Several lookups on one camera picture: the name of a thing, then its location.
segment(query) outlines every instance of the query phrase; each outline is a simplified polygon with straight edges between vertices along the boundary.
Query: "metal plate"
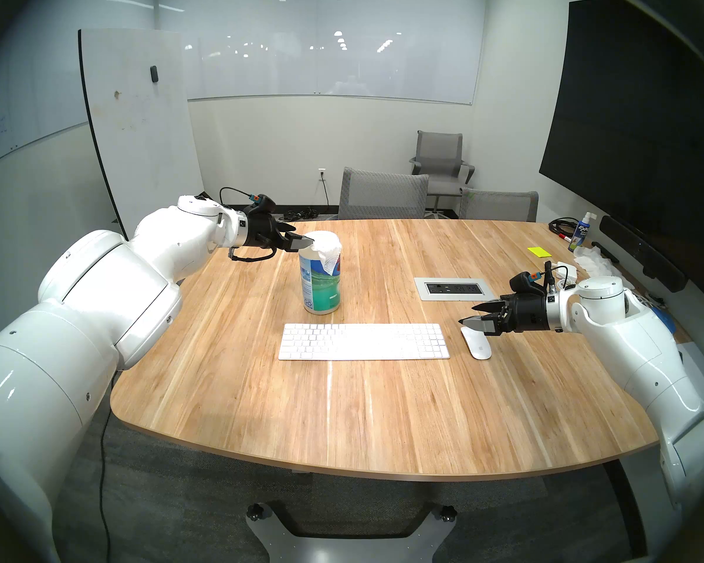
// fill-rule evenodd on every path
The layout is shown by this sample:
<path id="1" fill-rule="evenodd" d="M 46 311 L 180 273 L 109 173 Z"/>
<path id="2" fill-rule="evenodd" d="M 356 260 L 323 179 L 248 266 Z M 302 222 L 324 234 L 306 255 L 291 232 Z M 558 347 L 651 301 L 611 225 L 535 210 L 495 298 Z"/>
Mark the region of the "metal plate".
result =
<path id="1" fill-rule="evenodd" d="M 495 299 L 485 279 L 414 279 L 417 292 L 422 300 L 466 300 L 482 303 Z M 429 290 L 428 284 L 435 290 Z"/>

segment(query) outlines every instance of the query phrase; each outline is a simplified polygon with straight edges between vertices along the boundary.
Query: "chair backrest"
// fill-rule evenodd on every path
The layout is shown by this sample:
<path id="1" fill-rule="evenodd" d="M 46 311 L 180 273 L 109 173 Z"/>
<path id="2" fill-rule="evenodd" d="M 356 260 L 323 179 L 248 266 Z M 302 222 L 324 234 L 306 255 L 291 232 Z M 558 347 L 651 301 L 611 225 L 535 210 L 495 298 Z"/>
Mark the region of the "chair backrest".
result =
<path id="1" fill-rule="evenodd" d="M 421 219 L 425 217 L 428 176 L 376 173 L 344 168 L 340 220 Z"/>
<path id="2" fill-rule="evenodd" d="M 421 173 L 458 177 L 462 166 L 462 134 L 418 130 L 414 158 L 422 165 Z"/>
<path id="3" fill-rule="evenodd" d="M 536 191 L 478 191 L 462 188 L 459 219 L 537 221 Z"/>

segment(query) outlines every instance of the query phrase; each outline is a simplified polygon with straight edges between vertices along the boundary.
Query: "whiteboard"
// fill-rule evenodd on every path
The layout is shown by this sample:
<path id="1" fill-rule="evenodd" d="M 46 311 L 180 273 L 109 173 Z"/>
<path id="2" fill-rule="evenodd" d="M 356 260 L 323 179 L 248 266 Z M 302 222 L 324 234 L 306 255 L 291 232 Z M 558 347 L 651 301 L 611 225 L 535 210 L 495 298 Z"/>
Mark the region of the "whiteboard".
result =
<path id="1" fill-rule="evenodd" d="M 175 6 L 160 24 L 183 35 L 188 98 L 474 96 L 486 0 L 160 1 Z"/>
<path id="2" fill-rule="evenodd" d="M 0 157 L 86 121 L 78 28 L 153 28 L 152 1 L 26 4 L 0 41 Z"/>
<path id="3" fill-rule="evenodd" d="M 79 30 L 88 121 L 123 235 L 203 180 L 187 111 L 180 35 Z M 158 82 L 151 79 L 156 66 Z"/>

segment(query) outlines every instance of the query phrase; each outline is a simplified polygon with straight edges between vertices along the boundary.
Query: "table edge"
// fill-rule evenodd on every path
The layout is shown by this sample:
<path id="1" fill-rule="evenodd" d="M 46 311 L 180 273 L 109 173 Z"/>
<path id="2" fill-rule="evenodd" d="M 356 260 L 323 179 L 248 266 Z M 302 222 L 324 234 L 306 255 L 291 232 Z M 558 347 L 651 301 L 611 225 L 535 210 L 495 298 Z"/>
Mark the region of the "table edge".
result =
<path id="1" fill-rule="evenodd" d="M 633 450 L 627 452 L 621 452 L 614 456 L 607 456 L 605 458 L 600 458 L 597 460 L 592 460 L 590 462 L 579 462 L 577 464 L 558 466 L 555 468 L 538 468 L 535 470 L 518 470 L 515 472 L 495 472 L 488 474 L 418 474 L 416 472 L 387 472 L 383 470 L 351 470 L 349 468 L 335 468 L 333 466 L 321 466 L 306 464 L 304 462 L 288 462 L 285 460 L 277 460 L 273 458 L 266 458 L 266 456 L 257 456 L 254 454 L 244 454 L 240 452 L 233 452 L 230 450 L 224 450 L 222 448 L 216 448 L 213 446 L 205 446 L 197 444 L 196 442 L 191 442 L 188 440 L 182 440 L 179 437 L 173 437 L 161 432 L 157 432 L 153 429 L 147 429 L 136 424 L 120 420 L 126 427 L 146 434 L 152 437 L 156 437 L 160 440 L 172 442 L 179 446 L 184 446 L 190 448 L 191 450 L 199 450 L 200 452 L 208 452 L 211 454 L 216 454 L 218 456 L 226 456 L 226 458 L 233 458 L 237 460 L 242 460 L 244 462 L 252 462 L 254 464 L 263 464 L 265 466 L 275 466 L 277 468 L 286 468 L 290 470 L 300 470 L 302 472 L 312 472 L 316 474 L 330 474 L 333 476 L 347 476 L 353 478 L 372 478 L 375 480 L 405 480 L 409 482 L 469 482 L 478 480 L 510 480 L 513 478 L 529 478 L 533 476 L 544 476 L 545 474 L 558 474 L 560 472 L 569 472 L 572 470 L 579 470 L 580 468 L 588 468 L 589 466 L 596 466 L 604 464 L 606 462 L 611 462 L 612 460 L 618 460 L 624 456 L 630 456 L 637 452 L 647 450 L 651 447 L 658 446 L 659 441 L 653 441 L 649 444 L 644 444 Z"/>

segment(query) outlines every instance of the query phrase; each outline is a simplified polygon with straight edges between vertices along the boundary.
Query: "gray carpet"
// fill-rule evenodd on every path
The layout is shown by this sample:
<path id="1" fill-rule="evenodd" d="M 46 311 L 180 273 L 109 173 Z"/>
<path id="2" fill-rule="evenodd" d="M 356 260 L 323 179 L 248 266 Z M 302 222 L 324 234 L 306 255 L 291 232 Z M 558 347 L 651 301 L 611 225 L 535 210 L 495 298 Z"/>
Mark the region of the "gray carpet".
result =
<path id="1" fill-rule="evenodd" d="M 55 506 L 65 563 L 103 562 L 99 436 L 107 396 Z M 621 511 L 601 466 L 517 480 L 411 483 L 282 468 L 189 450 L 126 428 L 105 436 L 104 511 L 113 562 L 267 563 L 245 510 L 268 502 L 298 535 L 406 534 L 423 507 L 452 504 L 456 527 L 442 562 L 620 562 L 631 557 Z"/>

